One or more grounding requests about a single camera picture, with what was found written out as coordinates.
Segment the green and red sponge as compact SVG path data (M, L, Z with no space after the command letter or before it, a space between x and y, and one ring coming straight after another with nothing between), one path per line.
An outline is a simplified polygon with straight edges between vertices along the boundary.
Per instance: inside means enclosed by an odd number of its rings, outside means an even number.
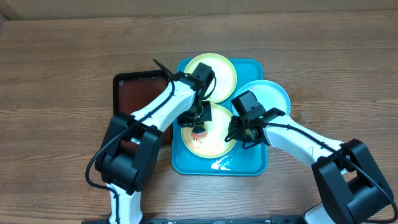
M204 124L195 125L191 131L192 138L197 138L197 139L205 138L207 134L208 131L206 130Z

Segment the light blue plate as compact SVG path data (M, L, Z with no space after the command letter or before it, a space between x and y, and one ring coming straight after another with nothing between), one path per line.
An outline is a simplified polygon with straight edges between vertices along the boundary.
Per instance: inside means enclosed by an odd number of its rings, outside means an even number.
M234 95L234 98L245 91L251 91L256 96L258 102L266 110L278 108L290 114L291 103L287 92L277 83L269 80L254 80L243 85Z

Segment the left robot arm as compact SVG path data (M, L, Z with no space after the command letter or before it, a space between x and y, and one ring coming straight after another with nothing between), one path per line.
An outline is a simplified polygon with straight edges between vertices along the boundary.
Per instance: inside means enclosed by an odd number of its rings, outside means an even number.
M113 78L113 117L85 171L89 185L110 192L111 213L102 223L140 223L141 192L154 173L164 131L174 121L183 128L211 121L207 90L216 83L212 68L199 63L192 73L172 73L162 64L158 67ZM133 114L120 111L122 81L155 78L168 82L157 98Z

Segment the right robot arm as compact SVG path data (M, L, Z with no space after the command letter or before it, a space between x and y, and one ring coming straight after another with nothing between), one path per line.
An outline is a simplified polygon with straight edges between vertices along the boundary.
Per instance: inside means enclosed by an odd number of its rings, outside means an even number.
M282 110L265 109L251 91L232 104L237 114L225 141L242 141L245 149L264 143L312 169L322 201L303 214L304 223L374 223L371 217L386 206L397 210L389 184L363 142L314 133Z

